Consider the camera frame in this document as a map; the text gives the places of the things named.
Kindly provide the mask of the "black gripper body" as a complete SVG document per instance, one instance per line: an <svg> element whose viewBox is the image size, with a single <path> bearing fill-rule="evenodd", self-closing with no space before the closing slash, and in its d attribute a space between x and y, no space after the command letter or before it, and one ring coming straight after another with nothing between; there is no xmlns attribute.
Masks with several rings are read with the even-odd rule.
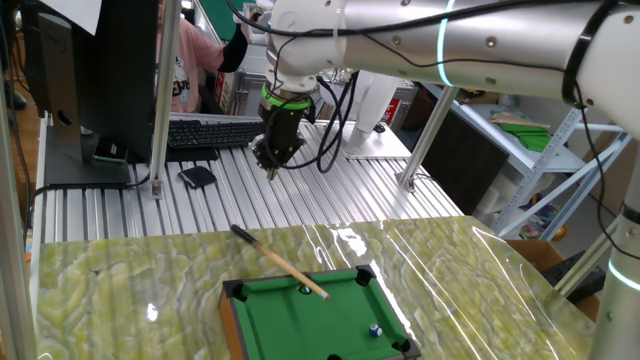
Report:
<svg viewBox="0 0 640 360"><path fill-rule="evenodd" d="M273 156L276 163L274 150L276 148L288 147L297 139L304 138L298 134L299 123L302 119L315 121L315 106L311 104L305 109L280 109L275 105L269 108L264 105L259 106L258 114L264 123L264 133L262 139Z"/></svg>

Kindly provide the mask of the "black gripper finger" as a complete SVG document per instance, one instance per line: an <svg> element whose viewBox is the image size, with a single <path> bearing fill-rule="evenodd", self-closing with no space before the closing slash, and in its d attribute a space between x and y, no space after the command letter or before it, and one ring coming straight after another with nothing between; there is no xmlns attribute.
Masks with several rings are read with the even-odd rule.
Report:
<svg viewBox="0 0 640 360"><path fill-rule="evenodd" d="M292 169L293 165L289 164L289 161L294 157L294 155L299 151L299 149L304 145L303 139L297 139L288 147L276 148L274 150L274 155L276 159L276 164L280 168L284 169Z"/></svg>
<svg viewBox="0 0 640 360"><path fill-rule="evenodd" d="M255 138L251 142L252 152L258 162L258 165L266 173L267 179L275 178L275 162L268 147L262 138Z"/></svg>

